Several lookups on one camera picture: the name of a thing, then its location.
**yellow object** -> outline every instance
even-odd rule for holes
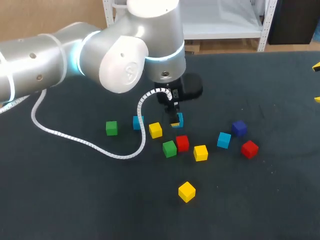
[[[315,72],[320,71],[320,62],[317,63],[316,65],[314,65],[314,66],[312,67],[312,69],[313,69]]]
[[[206,145],[195,146],[193,150],[195,161],[205,161],[208,159],[208,151]]]
[[[153,139],[162,137],[162,128],[159,122],[149,125],[150,135]]]
[[[196,189],[187,181],[179,187],[178,194],[187,203],[196,196]]]

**dark blue cube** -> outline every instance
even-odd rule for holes
[[[231,131],[237,136],[242,137],[247,133],[247,125],[243,121],[236,121],[232,124]]]

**white cable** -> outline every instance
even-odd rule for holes
[[[0,114],[3,114],[4,112],[12,109],[13,107],[17,106],[18,104],[20,104],[22,101],[24,101],[27,97],[29,96],[23,96],[20,97],[12,102],[9,102],[7,105],[5,105],[4,107],[0,108]]]
[[[143,95],[141,97],[141,99],[139,100],[139,103],[138,103],[138,106],[137,106],[137,109],[136,109],[136,113],[137,113],[137,116],[138,116],[138,120],[139,120],[139,124],[140,124],[140,128],[141,128],[141,134],[142,134],[142,140],[141,140],[141,145],[140,147],[138,148],[138,150],[130,155],[125,155],[125,156],[122,156],[122,155],[115,155],[115,154],[112,154],[106,150],[103,150],[102,148],[94,145],[93,143],[91,142],[88,142],[88,141],[85,141],[83,139],[80,139],[80,138],[77,138],[77,137],[74,137],[74,136],[70,136],[70,135],[67,135],[67,134],[64,134],[62,132],[59,132],[59,131],[55,131],[55,130],[52,130],[52,129],[49,129],[49,128],[46,128],[44,127],[43,125],[41,125],[37,119],[36,119],[36,112],[37,112],[37,109],[39,107],[39,105],[41,104],[41,102],[44,100],[45,96],[46,96],[46,93],[47,93],[47,90],[43,90],[39,99],[36,101],[36,103],[34,104],[33,108],[32,108],[32,111],[31,111],[31,119],[33,121],[33,123],[38,127],[40,128],[41,130],[49,133],[49,134],[53,134],[53,135],[57,135],[59,137],[62,137],[62,138],[65,138],[65,139],[70,139],[72,141],[75,141],[75,142],[78,142],[78,143],[81,143],[81,144],[84,144],[84,145],[87,145],[97,151],[99,151],[100,153],[104,154],[104,155],[107,155],[108,157],[111,157],[111,158],[114,158],[114,159],[131,159],[131,158],[134,158],[135,156],[137,156],[139,153],[141,153],[141,151],[144,149],[145,147],[145,144],[146,144],[146,130],[145,130],[145,126],[144,126],[144,122],[142,120],[142,116],[141,116],[141,108],[142,108],[142,104],[144,103],[144,101],[150,97],[151,95],[153,94],[156,94],[156,93],[165,93],[167,98],[171,101],[172,100],[172,94],[171,92],[166,89],[166,88],[156,88],[156,89],[153,89],[151,91],[148,91],[145,95]]]

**table surface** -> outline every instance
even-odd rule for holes
[[[142,107],[146,124],[160,122],[163,137],[147,135],[132,160],[111,159],[77,142],[41,131],[30,113],[39,94],[0,116],[0,239],[319,239],[320,74],[318,52],[188,56],[187,72],[203,79],[203,95],[181,103],[184,128],[167,124],[155,96]],[[48,128],[85,139],[115,154],[130,154],[141,133],[132,119],[153,87],[143,77],[130,92],[113,94],[85,77],[48,90],[37,112]],[[220,132],[243,120],[248,134],[217,148]],[[106,136],[118,121],[118,136]],[[162,143],[187,134],[206,145],[165,158]],[[241,145],[259,146],[247,160]],[[196,196],[185,204],[178,187]]]

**shelf leg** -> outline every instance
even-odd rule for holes
[[[107,27],[115,23],[112,1],[113,0],[102,0]]]
[[[258,46],[258,52],[264,52],[270,32],[272,19],[274,18],[278,0],[269,0],[268,6],[264,13],[264,22],[262,26],[261,37]]]

